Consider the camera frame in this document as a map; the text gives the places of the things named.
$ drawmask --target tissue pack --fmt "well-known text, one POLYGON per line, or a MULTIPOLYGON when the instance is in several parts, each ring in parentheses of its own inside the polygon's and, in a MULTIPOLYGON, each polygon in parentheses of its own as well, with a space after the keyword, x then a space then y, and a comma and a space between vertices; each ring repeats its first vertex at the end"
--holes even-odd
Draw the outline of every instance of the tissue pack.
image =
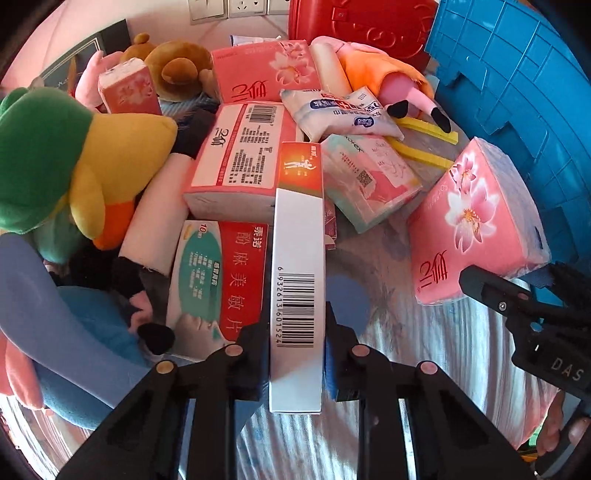
POLYGON ((319 89, 314 60, 304 40, 265 41, 212 52, 222 103, 268 100, 279 92, 319 89))
POLYGON ((505 278, 550 261, 535 203, 511 159, 474 138, 408 218, 419 303, 463 297, 460 272, 477 265, 505 278))
POLYGON ((279 147, 302 139, 285 107, 222 105, 189 170, 184 198, 196 218, 272 225, 279 147))
POLYGON ((420 190, 400 155, 375 135, 331 135, 322 143, 324 191, 358 233, 377 225, 420 190))
POLYGON ((140 59, 129 59, 101 73, 98 88, 109 113, 162 115, 150 69, 140 59))

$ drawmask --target black plush foot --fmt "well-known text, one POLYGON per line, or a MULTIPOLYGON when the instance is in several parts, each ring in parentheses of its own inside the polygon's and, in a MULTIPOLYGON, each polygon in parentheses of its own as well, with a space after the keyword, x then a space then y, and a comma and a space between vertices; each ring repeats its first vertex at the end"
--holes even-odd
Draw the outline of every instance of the black plush foot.
POLYGON ((437 126, 445 133, 448 134, 452 131, 452 125, 449 122, 449 118, 443 115, 439 108, 435 107, 433 110, 431 110, 431 118, 433 118, 437 126))
POLYGON ((408 115, 408 100, 402 100, 401 102, 393 103, 386 108, 389 116, 394 118, 404 118, 408 115))
POLYGON ((144 323, 138 327, 138 336, 154 355, 168 352, 174 345, 174 332, 158 323, 144 323))

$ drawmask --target hand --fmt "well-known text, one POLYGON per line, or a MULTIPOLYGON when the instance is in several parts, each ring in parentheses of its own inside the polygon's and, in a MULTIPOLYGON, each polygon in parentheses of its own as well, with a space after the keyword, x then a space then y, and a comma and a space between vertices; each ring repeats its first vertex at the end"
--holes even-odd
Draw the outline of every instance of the hand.
MULTIPOLYGON (((562 404, 564 403, 564 392, 561 390, 555 396, 548 409, 548 416, 542 426, 542 431, 538 436, 536 447, 538 455, 552 452, 560 440, 560 427, 562 426, 562 404)), ((573 445, 578 445, 587 428, 591 424, 591 419, 578 419, 570 428, 569 439, 573 445)))

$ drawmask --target blue plastic crate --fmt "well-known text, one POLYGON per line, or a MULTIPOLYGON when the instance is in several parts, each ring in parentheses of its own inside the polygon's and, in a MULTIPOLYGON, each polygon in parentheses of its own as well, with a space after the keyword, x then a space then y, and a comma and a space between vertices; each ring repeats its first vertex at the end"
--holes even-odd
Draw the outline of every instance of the blue plastic crate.
POLYGON ((436 99, 515 163, 553 260, 591 274, 591 85, 556 30, 514 0, 441 0, 436 99))

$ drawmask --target plush toy ear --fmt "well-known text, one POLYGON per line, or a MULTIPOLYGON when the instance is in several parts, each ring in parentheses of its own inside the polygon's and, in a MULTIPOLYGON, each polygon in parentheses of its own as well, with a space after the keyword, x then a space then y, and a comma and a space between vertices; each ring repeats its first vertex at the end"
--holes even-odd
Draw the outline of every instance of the plush toy ear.
POLYGON ((78 162, 70 184, 70 210, 82 235, 91 240, 105 228, 105 199, 99 180, 84 162, 78 162))

